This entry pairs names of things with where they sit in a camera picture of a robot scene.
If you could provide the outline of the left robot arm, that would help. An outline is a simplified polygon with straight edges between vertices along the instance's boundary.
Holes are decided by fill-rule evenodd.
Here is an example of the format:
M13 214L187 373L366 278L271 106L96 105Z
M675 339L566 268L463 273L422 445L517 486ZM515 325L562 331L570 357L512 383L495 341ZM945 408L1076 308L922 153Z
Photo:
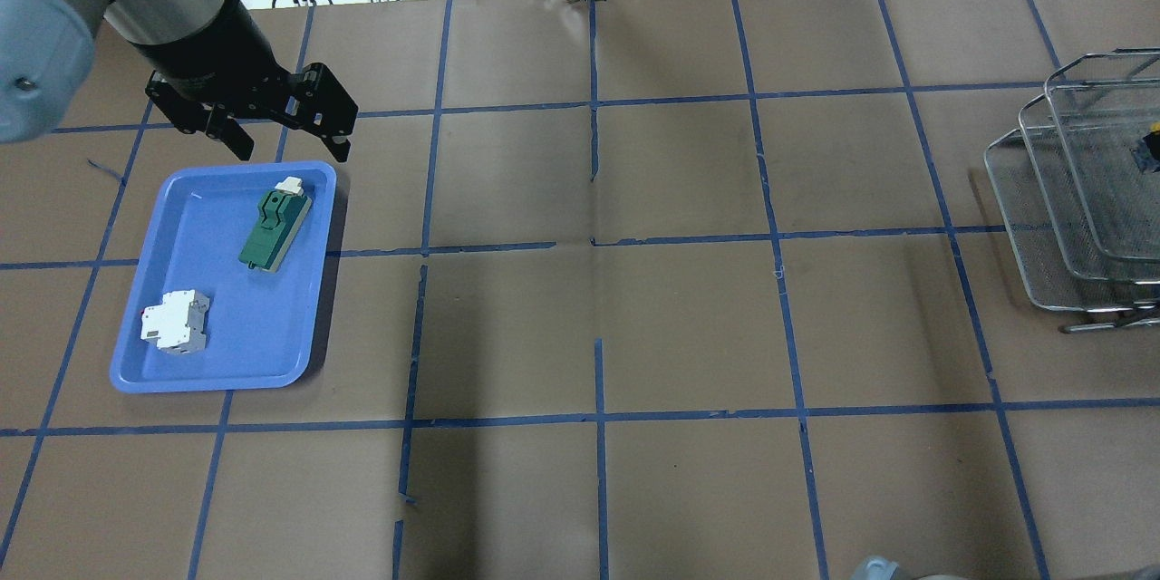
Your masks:
M348 159L356 101L322 63L283 67L242 0L3 0L5 143L61 125L101 26L152 64L146 96L175 130L246 161L254 142L242 121L274 121Z

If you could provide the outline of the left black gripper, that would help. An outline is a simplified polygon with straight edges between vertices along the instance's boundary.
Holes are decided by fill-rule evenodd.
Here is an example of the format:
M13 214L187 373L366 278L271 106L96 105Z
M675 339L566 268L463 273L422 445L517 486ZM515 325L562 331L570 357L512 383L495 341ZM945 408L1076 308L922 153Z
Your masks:
M316 135L336 162L348 162L358 106L327 64L289 72L264 46L174 44L145 48L145 56L154 68L146 94L174 129L204 131L249 161L254 142L239 123L270 119Z

